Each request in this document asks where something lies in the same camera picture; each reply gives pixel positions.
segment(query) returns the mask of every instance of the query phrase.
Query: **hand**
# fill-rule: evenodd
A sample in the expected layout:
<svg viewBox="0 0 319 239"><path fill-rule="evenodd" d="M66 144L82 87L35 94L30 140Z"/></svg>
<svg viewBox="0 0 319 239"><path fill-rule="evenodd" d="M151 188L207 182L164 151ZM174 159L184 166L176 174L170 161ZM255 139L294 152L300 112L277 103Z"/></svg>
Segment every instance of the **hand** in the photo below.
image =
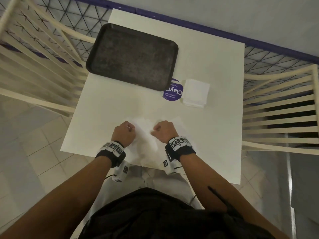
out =
<svg viewBox="0 0 319 239"><path fill-rule="evenodd" d="M115 127L112 134L112 141L119 141L126 148L135 139L135 127L128 121L123 122L121 125Z"/></svg>
<svg viewBox="0 0 319 239"><path fill-rule="evenodd" d="M154 131L151 134L163 143L168 143L172 138L178 137L173 122L159 122L153 129Z"/></svg>

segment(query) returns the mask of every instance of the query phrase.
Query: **wrist strap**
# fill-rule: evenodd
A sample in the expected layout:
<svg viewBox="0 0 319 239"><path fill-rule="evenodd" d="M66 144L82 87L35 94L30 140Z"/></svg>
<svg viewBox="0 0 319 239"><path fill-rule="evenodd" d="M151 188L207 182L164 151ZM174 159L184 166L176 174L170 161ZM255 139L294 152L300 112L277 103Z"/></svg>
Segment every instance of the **wrist strap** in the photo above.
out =
<svg viewBox="0 0 319 239"><path fill-rule="evenodd" d="M99 156L108 157L112 162L111 168L114 168L122 163L126 154L123 145L119 141L111 141L104 144L95 157Z"/></svg>
<svg viewBox="0 0 319 239"><path fill-rule="evenodd" d="M165 146L166 153L169 155L170 160L176 159L180 161L181 155L188 155L196 153L185 137L175 137L168 141Z"/></svg>

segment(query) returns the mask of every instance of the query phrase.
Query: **round sticker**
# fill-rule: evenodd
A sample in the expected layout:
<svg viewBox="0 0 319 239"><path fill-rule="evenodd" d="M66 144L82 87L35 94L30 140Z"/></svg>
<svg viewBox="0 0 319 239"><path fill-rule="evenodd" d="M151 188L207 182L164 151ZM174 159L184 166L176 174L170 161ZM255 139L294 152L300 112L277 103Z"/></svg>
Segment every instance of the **round sticker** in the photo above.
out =
<svg viewBox="0 0 319 239"><path fill-rule="evenodd" d="M163 97L168 101L177 101L181 98L181 95L183 93L183 86L179 83L178 80L172 79L174 81L177 81L178 83L171 83L169 88L163 92Z"/></svg>

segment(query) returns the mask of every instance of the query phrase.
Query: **stack of napkins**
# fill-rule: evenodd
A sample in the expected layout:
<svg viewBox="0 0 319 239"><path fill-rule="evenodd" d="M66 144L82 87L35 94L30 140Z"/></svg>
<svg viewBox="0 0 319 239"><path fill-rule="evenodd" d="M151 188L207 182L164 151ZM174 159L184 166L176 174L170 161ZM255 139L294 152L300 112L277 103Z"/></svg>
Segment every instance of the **stack of napkins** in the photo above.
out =
<svg viewBox="0 0 319 239"><path fill-rule="evenodd" d="M183 104L204 108L210 84L198 80L187 79L182 94Z"/></svg>

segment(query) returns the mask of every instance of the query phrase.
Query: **dark plastic tray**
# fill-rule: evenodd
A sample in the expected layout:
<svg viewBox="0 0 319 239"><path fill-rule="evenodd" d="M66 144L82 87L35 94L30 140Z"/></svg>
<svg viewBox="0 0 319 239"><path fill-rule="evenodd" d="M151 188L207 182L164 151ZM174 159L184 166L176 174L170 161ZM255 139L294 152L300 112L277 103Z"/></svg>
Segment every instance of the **dark plastic tray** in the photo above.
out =
<svg viewBox="0 0 319 239"><path fill-rule="evenodd" d="M154 35L105 24L86 62L89 72L164 91L172 80L178 46Z"/></svg>

